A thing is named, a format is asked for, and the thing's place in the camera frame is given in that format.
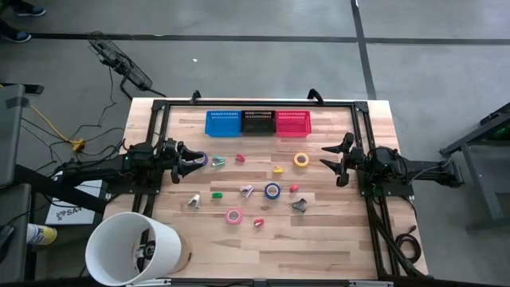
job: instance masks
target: blue basket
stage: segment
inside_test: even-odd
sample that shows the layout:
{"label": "blue basket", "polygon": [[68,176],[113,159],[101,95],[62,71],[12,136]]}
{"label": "blue basket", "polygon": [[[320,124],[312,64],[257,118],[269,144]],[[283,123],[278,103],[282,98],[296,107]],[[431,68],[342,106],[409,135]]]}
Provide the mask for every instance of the blue basket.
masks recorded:
{"label": "blue basket", "polygon": [[241,135],[241,111],[207,111],[206,134],[215,137]]}

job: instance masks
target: purple tape roll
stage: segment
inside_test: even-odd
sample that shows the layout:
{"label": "purple tape roll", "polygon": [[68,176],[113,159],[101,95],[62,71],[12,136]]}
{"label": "purple tape roll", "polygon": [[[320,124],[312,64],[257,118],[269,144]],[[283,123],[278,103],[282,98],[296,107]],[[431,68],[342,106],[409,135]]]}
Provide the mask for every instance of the purple tape roll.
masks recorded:
{"label": "purple tape roll", "polygon": [[204,155],[204,156],[202,158],[200,158],[200,159],[195,159],[194,162],[195,163],[201,163],[203,166],[207,165],[208,159],[207,159],[206,153],[203,152],[203,151],[198,151],[198,153],[201,154],[201,155]]}

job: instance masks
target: white bucket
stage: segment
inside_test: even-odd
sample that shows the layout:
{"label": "white bucket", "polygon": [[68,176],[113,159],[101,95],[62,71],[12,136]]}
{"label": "white bucket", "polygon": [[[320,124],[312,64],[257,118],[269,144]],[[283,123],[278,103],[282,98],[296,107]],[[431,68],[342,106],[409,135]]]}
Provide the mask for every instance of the white bucket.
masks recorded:
{"label": "white bucket", "polygon": [[[135,267],[133,247],[147,228],[155,238],[155,252],[142,273]],[[171,227],[135,212],[115,214],[104,220],[88,239],[85,262],[99,283],[122,286],[166,276],[181,254],[181,241]]]}

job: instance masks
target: yellow tape roll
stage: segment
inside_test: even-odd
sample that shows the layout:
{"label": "yellow tape roll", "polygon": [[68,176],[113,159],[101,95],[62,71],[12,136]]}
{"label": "yellow tape roll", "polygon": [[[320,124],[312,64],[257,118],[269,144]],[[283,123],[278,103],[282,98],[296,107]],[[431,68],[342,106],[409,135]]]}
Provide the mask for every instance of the yellow tape roll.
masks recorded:
{"label": "yellow tape roll", "polygon": [[298,152],[298,153],[296,153],[296,155],[294,155],[294,163],[298,167],[306,167],[309,162],[310,162],[310,158],[304,152]]}

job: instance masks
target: concrete floor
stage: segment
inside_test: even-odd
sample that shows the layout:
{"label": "concrete floor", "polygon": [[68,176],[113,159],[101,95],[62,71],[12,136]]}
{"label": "concrete floor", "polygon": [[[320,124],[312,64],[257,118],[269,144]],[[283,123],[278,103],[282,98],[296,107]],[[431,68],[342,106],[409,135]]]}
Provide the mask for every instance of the concrete floor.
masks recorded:
{"label": "concrete floor", "polygon": [[[11,24],[37,32],[154,33],[194,35],[355,36],[348,0],[34,0],[43,18]],[[509,38],[510,2],[505,0],[359,0],[367,37]],[[324,97],[366,99],[357,44],[282,42],[118,41],[172,96],[302,98],[310,88]],[[440,159],[440,147],[476,127],[480,118],[510,100],[510,46],[369,45],[377,97],[389,100],[402,154]],[[65,134],[94,124],[108,104],[108,69],[86,41],[0,42],[0,80],[41,84],[30,99]],[[120,77],[114,75],[116,85]],[[150,94],[133,91],[135,96]],[[123,127],[130,102],[114,88],[118,103],[90,138]],[[44,123],[30,110],[25,117]],[[44,141],[53,138],[34,130]],[[87,151],[116,144],[116,131],[91,142]],[[46,146],[21,135],[18,162],[37,168],[49,161]],[[57,146],[68,160],[71,153]],[[49,172],[48,167],[41,172]],[[481,195],[468,176],[458,190],[415,183],[422,247],[430,274],[441,279],[510,285],[509,229],[467,234],[465,226],[486,218]],[[39,277],[77,276],[85,241],[41,252]]]}

